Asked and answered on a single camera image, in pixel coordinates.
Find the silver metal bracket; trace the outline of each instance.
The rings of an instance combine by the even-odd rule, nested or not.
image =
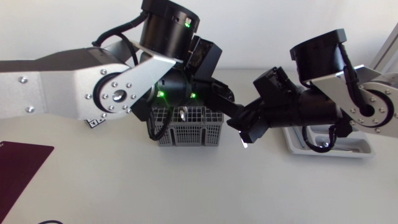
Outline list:
[[[45,113],[40,72],[0,73],[0,118]]]
[[[374,70],[366,68],[363,65],[356,67],[355,70],[359,77],[371,76],[372,73],[376,73]],[[361,92],[365,102],[374,108],[374,114],[367,117],[363,116],[359,112],[359,108],[351,101],[343,72],[313,79],[312,83],[345,111],[353,119],[350,122],[351,125],[355,126],[355,128],[360,131],[380,134],[382,129],[386,129],[390,127],[391,123],[394,123],[394,121],[389,120],[391,118],[389,115],[391,115],[392,112],[389,111],[390,107],[387,102],[379,95],[370,92],[370,90],[380,91],[383,94],[385,94],[384,92],[386,90],[389,90],[388,97],[394,97],[395,94],[398,96],[398,92],[395,88],[376,82],[361,84]],[[398,137],[398,133],[389,128],[383,131],[383,135]]]
[[[133,44],[150,55],[150,58],[126,70],[102,86],[99,100],[109,114],[121,113],[125,115],[131,112],[130,107],[176,63],[172,58],[164,57],[135,42]]]

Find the white wall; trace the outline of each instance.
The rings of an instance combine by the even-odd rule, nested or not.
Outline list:
[[[198,35],[223,49],[218,68],[295,70],[293,46],[338,28],[345,28],[353,64],[369,64],[398,22],[397,0],[175,2],[198,14]],[[89,47],[100,33],[135,18],[140,6],[140,0],[2,0],[0,60]],[[140,34],[141,26],[127,33],[134,40]]]

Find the white tray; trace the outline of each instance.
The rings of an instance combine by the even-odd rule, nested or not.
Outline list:
[[[318,153],[311,150],[304,143],[302,127],[290,127],[282,129],[285,134],[289,151],[293,154],[357,158],[369,158],[376,155],[366,135],[361,131],[354,130],[347,138],[338,138],[331,151],[326,153]],[[307,127],[308,140],[314,145],[322,145],[323,142],[329,142],[328,130],[329,125],[309,126]]]

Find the green led light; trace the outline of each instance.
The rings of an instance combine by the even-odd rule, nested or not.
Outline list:
[[[157,97],[164,97],[164,92],[158,91],[157,92]]]

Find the white table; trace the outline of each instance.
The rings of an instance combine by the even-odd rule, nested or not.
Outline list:
[[[214,77],[247,104],[264,71]],[[293,155],[281,129],[247,149],[226,124],[218,147],[158,147],[133,115],[4,119],[0,141],[55,147],[4,223],[398,223],[398,139],[368,138],[376,157],[348,159]]]

